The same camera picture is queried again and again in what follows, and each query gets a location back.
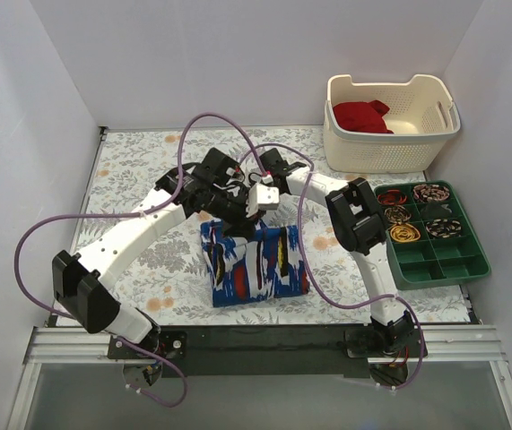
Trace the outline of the blue patterned trousers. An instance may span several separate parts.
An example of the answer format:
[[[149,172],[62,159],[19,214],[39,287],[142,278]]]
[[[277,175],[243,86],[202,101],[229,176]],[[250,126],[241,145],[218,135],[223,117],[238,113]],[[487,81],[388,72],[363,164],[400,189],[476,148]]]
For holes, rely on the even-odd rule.
[[[223,223],[200,226],[206,269],[214,307],[300,297],[309,292],[306,268],[295,225],[271,228],[256,224],[252,238],[223,235]]]

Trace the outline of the red garment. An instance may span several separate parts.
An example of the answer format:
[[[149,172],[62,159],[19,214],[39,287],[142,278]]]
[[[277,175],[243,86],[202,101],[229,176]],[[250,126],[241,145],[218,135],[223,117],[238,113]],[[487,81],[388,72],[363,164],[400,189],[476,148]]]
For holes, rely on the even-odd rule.
[[[337,124],[354,133],[393,133],[384,120],[389,110],[390,107],[380,100],[343,102],[333,107]]]

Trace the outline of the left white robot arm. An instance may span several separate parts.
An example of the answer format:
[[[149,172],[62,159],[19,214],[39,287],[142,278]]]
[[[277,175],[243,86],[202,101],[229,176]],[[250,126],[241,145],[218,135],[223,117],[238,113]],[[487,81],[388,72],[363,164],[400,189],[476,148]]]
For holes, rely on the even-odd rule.
[[[239,163],[217,149],[210,149],[199,163],[169,170],[131,219],[118,222],[76,254],[62,251],[54,257],[56,301],[88,333],[120,336],[138,357],[152,357],[160,345],[160,326],[143,311],[116,300],[111,289],[141,253],[196,212],[209,212],[242,233],[254,233],[254,222],[246,217],[244,177]]]

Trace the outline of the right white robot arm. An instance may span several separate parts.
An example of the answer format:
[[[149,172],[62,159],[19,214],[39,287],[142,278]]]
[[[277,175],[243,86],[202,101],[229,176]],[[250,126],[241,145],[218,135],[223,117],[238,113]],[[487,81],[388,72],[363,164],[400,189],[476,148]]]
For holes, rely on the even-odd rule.
[[[304,260],[308,279],[316,292],[336,308],[354,310],[368,306],[375,347],[381,354],[391,357],[406,350],[415,333],[417,318],[412,308],[398,296],[387,258],[384,215],[368,182],[363,178],[346,182],[318,174],[312,162],[289,164],[276,149],[261,154],[259,161],[281,194],[299,197],[297,225],[300,234],[303,233],[301,216],[306,199],[327,208],[334,235],[356,262],[369,299],[354,305],[335,302],[319,287],[308,261]]]

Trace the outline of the cream plastic laundry basket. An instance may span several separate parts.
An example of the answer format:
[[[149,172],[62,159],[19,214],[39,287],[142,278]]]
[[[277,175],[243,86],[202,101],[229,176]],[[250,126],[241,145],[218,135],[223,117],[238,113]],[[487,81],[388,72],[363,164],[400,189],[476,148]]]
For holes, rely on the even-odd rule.
[[[386,133],[343,128],[334,109],[345,102],[378,101]],[[327,81],[323,143],[326,162],[336,171],[411,173],[428,168],[461,122],[446,85],[436,76],[415,74],[408,82],[355,82],[349,74]]]

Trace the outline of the floral table mat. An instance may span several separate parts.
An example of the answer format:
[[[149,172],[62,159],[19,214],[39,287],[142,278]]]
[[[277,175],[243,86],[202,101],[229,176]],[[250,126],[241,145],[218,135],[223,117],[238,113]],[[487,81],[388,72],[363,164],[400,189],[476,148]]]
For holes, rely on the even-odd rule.
[[[93,242],[113,225],[113,213],[135,208],[153,184],[175,166],[177,158],[198,161],[211,148],[239,159],[247,154],[250,144],[276,142],[288,161],[309,157],[317,172],[328,174],[322,133],[319,126],[251,128],[245,134],[232,129],[194,129],[187,137],[177,131],[111,132],[101,146],[91,180],[86,204],[91,219],[81,225],[74,245],[82,248]],[[281,207],[270,212],[265,223],[279,227],[296,222],[298,206],[295,198],[283,197]],[[342,305],[364,302],[367,294],[360,272],[337,243],[327,210],[305,202],[301,219],[306,254],[319,287]],[[122,273],[112,295],[146,312],[162,326],[369,321],[366,306],[336,308],[314,288],[303,297],[214,307],[199,234],[200,225],[207,220],[207,214],[198,213],[150,246]]]

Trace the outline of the red black rolled belt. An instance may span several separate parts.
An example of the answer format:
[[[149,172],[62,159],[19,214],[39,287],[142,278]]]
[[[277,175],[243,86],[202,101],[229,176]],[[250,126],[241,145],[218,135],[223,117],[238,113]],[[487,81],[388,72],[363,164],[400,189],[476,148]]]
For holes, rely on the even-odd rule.
[[[396,206],[406,204],[407,195],[398,189],[389,189],[377,196],[377,201],[384,206]]]

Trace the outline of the dark brown rolled belt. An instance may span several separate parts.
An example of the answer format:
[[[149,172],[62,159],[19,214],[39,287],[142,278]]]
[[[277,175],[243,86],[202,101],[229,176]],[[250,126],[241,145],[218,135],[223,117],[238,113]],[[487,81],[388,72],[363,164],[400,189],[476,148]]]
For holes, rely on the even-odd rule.
[[[384,210],[384,215],[391,224],[404,224],[412,217],[412,214],[402,205],[387,207]]]

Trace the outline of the yellow rolled belt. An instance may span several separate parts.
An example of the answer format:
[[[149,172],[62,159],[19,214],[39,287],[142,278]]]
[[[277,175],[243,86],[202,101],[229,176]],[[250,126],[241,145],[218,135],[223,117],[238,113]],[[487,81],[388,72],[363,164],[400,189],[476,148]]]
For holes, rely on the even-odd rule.
[[[396,243],[412,243],[421,239],[421,232],[412,224],[395,224],[389,230],[389,235]]]

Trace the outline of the brown patterned rolled belt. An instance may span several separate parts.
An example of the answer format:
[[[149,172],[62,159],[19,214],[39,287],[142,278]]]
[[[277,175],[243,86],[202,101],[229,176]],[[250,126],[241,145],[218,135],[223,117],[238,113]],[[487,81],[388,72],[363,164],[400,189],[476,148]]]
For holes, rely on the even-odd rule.
[[[416,202],[444,202],[450,198],[448,187],[438,184],[419,184],[412,189],[413,199]]]

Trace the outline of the green compartment tray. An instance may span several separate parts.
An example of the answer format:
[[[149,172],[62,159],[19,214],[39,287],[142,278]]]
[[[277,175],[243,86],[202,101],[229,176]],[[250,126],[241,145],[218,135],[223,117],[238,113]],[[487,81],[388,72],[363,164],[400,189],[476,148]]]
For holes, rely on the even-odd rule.
[[[450,198],[444,202],[416,202],[412,189],[419,184],[446,186],[450,190]],[[389,230],[395,224],[389,223],[384,215],[384,210],[390,206],[378,202],[386,223],[389,264],[398,289],[416,290],[463,285],[490,275],[490,263],[451,184],[436,181],[382,185],[375,190],[376,197],[389,189],[398,189],[407,195],[408,201],[402,205],[412,214],[407,223],[414,225],[421,232],[421,239],[417,242],[401,244],[393,241]],[[434,219],[459,220],[463,227],[461,236],[429,236],[425,224]]]

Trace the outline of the black spotted rolled belt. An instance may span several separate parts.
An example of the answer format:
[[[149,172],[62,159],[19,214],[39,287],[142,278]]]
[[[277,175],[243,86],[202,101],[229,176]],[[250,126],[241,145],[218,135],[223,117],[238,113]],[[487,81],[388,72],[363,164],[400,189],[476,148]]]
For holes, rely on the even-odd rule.
[[[459,237],[462,234],[462,224],[457,219],[434,219],[425,224],[430,237],[450,238]]]

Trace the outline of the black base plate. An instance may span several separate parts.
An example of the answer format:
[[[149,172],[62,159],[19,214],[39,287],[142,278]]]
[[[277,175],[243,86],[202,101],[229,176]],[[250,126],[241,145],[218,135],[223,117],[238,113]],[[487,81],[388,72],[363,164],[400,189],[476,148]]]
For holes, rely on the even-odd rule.
[[[393,347],[369,324],[167,326],[158,354],[187,376],[339,374],[369,377],[369,362],[400,366],[427,355],[420,333]]]

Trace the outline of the aluminium rail frame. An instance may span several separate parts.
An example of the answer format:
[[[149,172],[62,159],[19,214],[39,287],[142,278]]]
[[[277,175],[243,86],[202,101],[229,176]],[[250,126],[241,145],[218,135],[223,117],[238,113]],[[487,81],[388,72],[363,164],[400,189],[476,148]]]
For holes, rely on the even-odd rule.
[[[492,325],[425,325],[429,362],[505,361],[496,328]],[[100,363],[116,342],[106,334],[87,334],[78,327],[40,328],[31,335],[25,356],[28,363]]]

